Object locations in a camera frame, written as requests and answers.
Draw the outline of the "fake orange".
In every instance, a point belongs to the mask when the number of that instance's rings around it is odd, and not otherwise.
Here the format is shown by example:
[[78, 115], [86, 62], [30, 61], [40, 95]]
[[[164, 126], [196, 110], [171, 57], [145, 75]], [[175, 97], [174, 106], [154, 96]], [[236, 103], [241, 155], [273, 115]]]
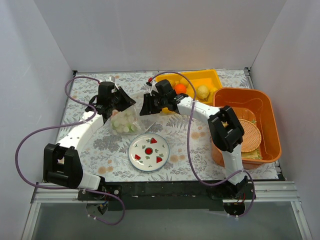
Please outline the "fake orange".
[[187, 93], [187, 87], [181, 83], [178, 83], [174, 86], [174, 90], [177, 94], [186, 94]]

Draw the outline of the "clear zip top bag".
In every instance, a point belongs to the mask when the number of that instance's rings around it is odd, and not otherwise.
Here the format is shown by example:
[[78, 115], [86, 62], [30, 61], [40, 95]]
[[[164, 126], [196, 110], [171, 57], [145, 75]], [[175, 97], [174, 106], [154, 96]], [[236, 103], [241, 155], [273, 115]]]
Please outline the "clear zip top bag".
[[144, 94], [139, 92], [130, 97], [135, 101], [135, 104], [124, 111], [114, 110], [110, 117], [110, 131], [113, 135], [143, 134], [155, 124], [153, 115], [140, 116]]

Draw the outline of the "smooth fake yellow lemon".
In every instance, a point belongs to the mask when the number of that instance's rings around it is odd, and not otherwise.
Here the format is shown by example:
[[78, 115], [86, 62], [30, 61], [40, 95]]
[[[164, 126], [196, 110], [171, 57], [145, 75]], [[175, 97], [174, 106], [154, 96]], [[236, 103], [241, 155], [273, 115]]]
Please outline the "smooth fake yellow lemon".
[[185, 78], [182, 78], [179, 82], [186, 87], [189, 85], [189, 82]]

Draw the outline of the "wrinkled fake yellow lemon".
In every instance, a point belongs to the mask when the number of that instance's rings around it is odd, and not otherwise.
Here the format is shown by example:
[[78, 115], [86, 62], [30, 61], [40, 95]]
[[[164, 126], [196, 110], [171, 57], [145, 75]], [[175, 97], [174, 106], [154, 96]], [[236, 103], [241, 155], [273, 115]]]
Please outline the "wrinkled fake yellow lemon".
[[206, 85], [200, 85], [196, 89], [196, 95], [199, 100], [207, 102], [210, 95], [210, 89]]

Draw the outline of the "fake yellow mango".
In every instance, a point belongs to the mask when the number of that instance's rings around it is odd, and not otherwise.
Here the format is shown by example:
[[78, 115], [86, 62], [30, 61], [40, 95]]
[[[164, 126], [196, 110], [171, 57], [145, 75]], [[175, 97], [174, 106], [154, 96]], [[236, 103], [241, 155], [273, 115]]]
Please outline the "fake yellow mango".
[[171, 87], [174, 89], [176, 86], [176, 81], [174, 81], [174, 80], [168, 80], [168, 81], [169, 81]]

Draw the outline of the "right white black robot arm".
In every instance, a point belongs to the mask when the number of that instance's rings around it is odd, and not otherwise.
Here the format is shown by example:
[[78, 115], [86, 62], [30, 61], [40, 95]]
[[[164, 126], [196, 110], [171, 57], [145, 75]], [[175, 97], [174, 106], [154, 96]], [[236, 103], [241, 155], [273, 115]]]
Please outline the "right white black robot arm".
[[241, 156], [245, 131], [234, 110], [230, 106], [219, 108], [206, 105], [185, 93], [177, 94], [166, 79], [155, 84], [148, 80], [146, 85], [150, 87], [150, 92], [143, 96], [140, 116], [158, 114], [168, 108], [207, 124], [213, 144], [222, 153], [225, 168], [225, 179], [216, 185], [222, 185], [232, 199], [243, 195], [248, 184]]

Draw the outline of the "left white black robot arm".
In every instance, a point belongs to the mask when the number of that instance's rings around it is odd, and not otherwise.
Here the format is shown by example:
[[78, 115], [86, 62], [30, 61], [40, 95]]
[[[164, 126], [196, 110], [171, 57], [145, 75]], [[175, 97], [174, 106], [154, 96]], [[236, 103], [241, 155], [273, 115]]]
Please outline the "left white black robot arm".
[[85, 172], [80, 160], [87, 142], [99, 130], [114, 111], [122, 112], [136, 103], [125, 91], [116, 86], [114, 77], [100, 81], [98, 93], [88, 103], [80, 120], [64, 138], [44, 148], [43, 178], [70, 189], [89, 189], [95, 200], [106, 196], [105, 181], [101, 176]]

